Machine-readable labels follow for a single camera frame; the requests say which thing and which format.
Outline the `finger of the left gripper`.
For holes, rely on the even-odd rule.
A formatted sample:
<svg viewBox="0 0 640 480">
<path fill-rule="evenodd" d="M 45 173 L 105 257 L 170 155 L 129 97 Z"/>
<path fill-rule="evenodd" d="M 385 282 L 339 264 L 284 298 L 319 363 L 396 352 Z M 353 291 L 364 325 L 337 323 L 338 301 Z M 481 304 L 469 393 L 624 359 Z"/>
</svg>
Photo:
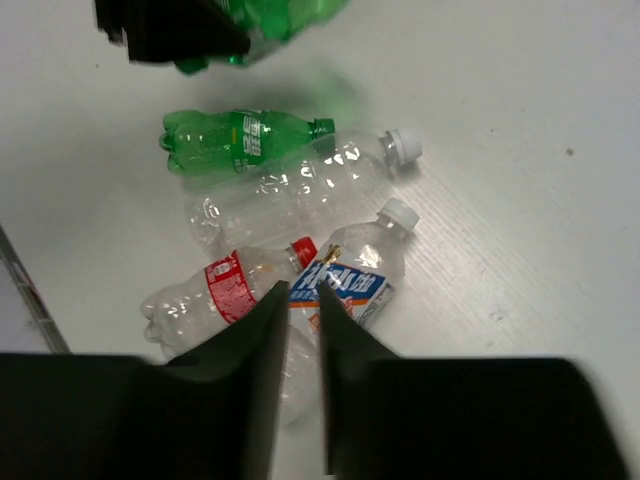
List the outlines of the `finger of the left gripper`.
<svg viewBox="0 0 640 480">
<path fill-rule="evenodd" d="M 95 0 L 97 28 L 129 60 L 168 63 L 249 52 L 250 39 L 214 1 Z"/>
</svg>

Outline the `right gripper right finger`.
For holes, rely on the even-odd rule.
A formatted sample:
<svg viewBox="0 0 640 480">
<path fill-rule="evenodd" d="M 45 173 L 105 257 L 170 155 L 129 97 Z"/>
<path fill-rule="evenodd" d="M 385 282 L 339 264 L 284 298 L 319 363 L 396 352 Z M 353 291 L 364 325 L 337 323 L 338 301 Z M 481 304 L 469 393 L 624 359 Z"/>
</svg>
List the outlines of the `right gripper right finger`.
<svg viewBox="0 0 640 480">
<path fill-rule="evenodd" d="M 587 377 L 558 357 L 405 358 L 320 289 L 325 470 L 337 479 L 627 479 Z"/>
</svg>

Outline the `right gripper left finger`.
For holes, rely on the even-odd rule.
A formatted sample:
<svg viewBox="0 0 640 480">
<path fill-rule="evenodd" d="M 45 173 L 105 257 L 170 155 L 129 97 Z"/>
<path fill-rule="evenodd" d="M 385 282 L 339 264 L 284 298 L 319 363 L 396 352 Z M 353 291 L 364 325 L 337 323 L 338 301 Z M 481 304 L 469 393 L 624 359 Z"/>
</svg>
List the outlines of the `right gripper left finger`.
<svg viewBox="0 0 640 480">
<path fill-rule="evenodd" d="M 115 355 L 1 358 L 5 479 L 267 479 L 288 287 L 167 364 Z"/>
</svg>

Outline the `green bottle bin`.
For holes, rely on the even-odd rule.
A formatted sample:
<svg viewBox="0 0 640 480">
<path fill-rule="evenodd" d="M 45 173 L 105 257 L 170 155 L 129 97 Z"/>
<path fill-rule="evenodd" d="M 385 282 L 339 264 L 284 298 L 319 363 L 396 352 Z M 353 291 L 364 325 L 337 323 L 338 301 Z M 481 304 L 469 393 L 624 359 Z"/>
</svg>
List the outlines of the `green bottle bin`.
<svg viewBox="0 0 640 480">
<path fill-rule="evenodd" d="M 178 60 L 183 74 L 206 70 L 213 63 L 246 67 L 274 53 L 307 28 L 333 19 L 348 4 L 346 0 L 224 0 L 215 4 L 229 14 L 249 37 L 246 54 L 204 56 Z"/>
</svg>

